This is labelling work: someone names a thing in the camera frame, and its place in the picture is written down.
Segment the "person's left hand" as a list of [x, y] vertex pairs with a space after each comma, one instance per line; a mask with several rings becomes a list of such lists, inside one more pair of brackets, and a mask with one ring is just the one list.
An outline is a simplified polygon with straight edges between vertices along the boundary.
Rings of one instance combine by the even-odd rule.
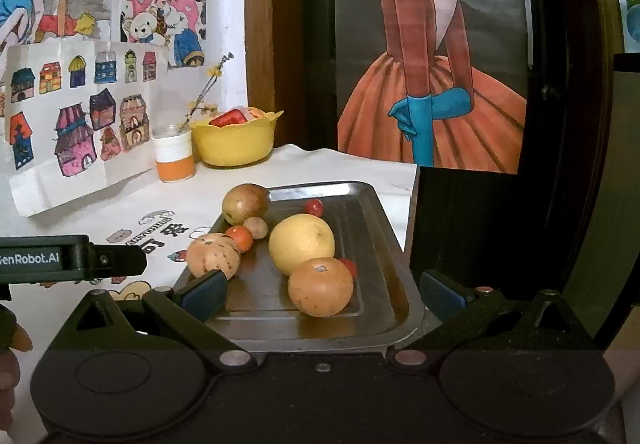
[[21, 379], [20, 364], [14, 351], [29, 352], [32, 349], [32, 339], [25, 329], [16, 321], [12, 311], [1, 307], [1, 395], [0, 414], [1, 430], [6, 431], [12, 426], [12, 409], [15, 404], [14, 390]]

